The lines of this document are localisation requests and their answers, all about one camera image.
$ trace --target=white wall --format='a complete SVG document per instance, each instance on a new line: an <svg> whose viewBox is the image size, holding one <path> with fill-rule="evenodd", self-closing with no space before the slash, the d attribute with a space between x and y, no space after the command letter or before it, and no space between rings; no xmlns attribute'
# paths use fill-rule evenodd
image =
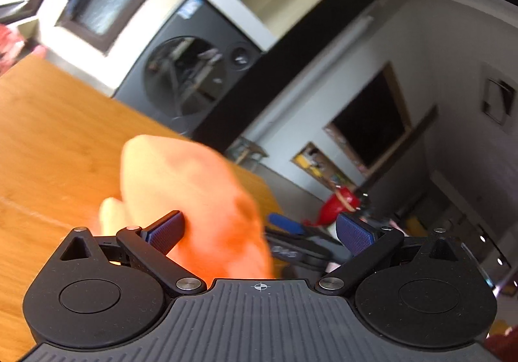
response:
<svg viewBox="0 0 518 362"><path fill-rule="evenodd" d="M429 179L425 142L421 137L369 189L373 215L384 217L394 213L411 197L426 191Z"/></svg>
<svg viewBox="0 0 518 362"><path fill-rule="evenodd" d="M518 131L480 111L481 71L518 81L518 29L453 1L412 2L437 82L435 164L499 237L518 219Z"/></svg>
<svg viewBox="0 0 518 362"><path fill-rule="evenodd" d="M343 151L323 132L361 89L390 61L400 82L412 123L417 124L434 104L432 77L419 37L413 4L402 6L382 27L373 25L289 112L270 125L258 143L270 157L264 164L301 188L325 200L330 191L291 159L312 141L357 185L364 177Z"/></svg>

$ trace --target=black wall trim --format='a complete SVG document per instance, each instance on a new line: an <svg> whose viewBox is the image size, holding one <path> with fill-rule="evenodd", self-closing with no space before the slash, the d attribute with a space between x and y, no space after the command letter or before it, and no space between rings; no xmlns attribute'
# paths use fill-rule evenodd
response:
<svg viewBox="0 0 518 362"><path fill-rule="evenodd" d="M223 152L289 82L374 0L322 0L248 71L196 129ZM505 0L518 6L518 0Z"/></svg>

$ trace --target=wall shelf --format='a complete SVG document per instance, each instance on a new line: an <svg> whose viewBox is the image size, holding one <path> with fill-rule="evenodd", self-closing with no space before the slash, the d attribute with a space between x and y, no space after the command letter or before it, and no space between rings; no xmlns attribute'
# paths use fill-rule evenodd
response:
<svg viewBox="0 0 518 362"><path fill-rule="evenodd" d="M294 156L292 162L330 190L339 187L347 187L351 191L356 189L356 185L311 142Z"/></svg>

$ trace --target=red object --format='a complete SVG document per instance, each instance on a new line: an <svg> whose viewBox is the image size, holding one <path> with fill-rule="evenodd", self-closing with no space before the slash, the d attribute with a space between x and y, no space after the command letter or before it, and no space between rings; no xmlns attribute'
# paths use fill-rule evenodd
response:
<svg viewBox="0 0 518 362"><path fill-rule="evenodd" d="M0 75L11 68L22 50L25 39L7 26L0 25Z"/></svg>
<svg viewBox="0 0 518 362"><path fill-rule="evenodd" d="M503 362L518 361L518 328L507 335L496 334L486 339L484 347Z"/></svg>
<svg viewBox="0 0 518 362"><path fill-rule="evenodd" d="M349 203L350 208L347 208L338 198L338 194L345 199L346 202ZM312 226L328 226L332 224L337 216L341 212L349 212L354 213L357 207L361 205L360 200L356 195L354 195L347 187L341 187L338 191L335 192L322 206L320 209L319 219L316 223L310 223L305 221L305 225Z"/></svg>

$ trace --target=wooden table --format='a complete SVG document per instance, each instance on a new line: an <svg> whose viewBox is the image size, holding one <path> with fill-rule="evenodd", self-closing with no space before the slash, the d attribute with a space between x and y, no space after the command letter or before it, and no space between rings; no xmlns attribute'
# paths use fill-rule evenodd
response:
<svg viewBox="0 0 518 362"><path fill-rule="evenodd" d="M0 77L0 360L34 341L22 299L74 226L95 226L120 197L123 144L138 134L181 138L52 64L28 56ZM258 176L233 165L261 214L280 212Z"/></svg>

